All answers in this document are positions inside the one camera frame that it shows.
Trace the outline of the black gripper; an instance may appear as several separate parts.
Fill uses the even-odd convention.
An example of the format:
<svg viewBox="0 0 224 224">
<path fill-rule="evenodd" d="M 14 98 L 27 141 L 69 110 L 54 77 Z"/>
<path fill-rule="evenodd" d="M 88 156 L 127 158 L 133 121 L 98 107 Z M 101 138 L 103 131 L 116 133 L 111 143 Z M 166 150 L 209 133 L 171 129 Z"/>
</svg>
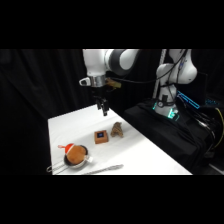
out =
<svg viewBox="0 0 224 224">
<path fill-rule="evenodd" d="M 92 93 L 93 93 L 93 97 L 96 99 L 97 108 L 98 110 L 100 109 L 103 110 L 104 116 L 107 116 L 107 112 L 109 110 L 108 101 L 105 99 L 106 90 L 107 90 L 106 86 L 92 88 Z"/>
</svg>

